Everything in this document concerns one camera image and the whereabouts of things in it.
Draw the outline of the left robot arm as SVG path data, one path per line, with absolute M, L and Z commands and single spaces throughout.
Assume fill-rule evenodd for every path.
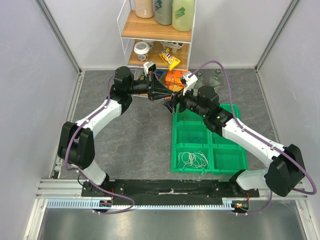
M 99 197 L 110 191 L 109 176 L 95 161 L 95 137 L 112 120 L 122 115 L 131 105 L 132 96 L 146 94 L 150 101 L 164 99 L 172 91 L 159 82 L 155 75 L 156 64 L 143 65 L 145 78 L 134 79 L 132 70 L 121 66 L 108 81 L 106 100 L 92 113 L 77 122 L 63 124 L 57 155 L 66 166 L 72 165 L 93 183 L 92 191 Z

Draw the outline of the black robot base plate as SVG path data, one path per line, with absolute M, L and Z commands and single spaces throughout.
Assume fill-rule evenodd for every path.
M 257 189 L 243 190 L 234 181 L 216 179 L 110 179 L 99 186 L 111 193 L 134 198 L 158 195 L 204 195 L 214 198 L 258 198 Z

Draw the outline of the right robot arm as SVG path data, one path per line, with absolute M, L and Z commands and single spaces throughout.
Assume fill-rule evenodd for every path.
M 296 185 L 305 177 L 299 147 L 294 144 L 284 146 L 247 127 L 221 107 L 213 87 L 200 87 L 196 96 L 192 90 L 181 90 L 163 104 L 171 113 L 189 110 L 199 115 L 208 130 L 240 145 L 265 165 L 264 169 L 237 172 L 235 181 L 229 184 L 233 196 L 240 197 L 251 189 L 269 188 L 278 196 L 286 197 L 296 190 Z

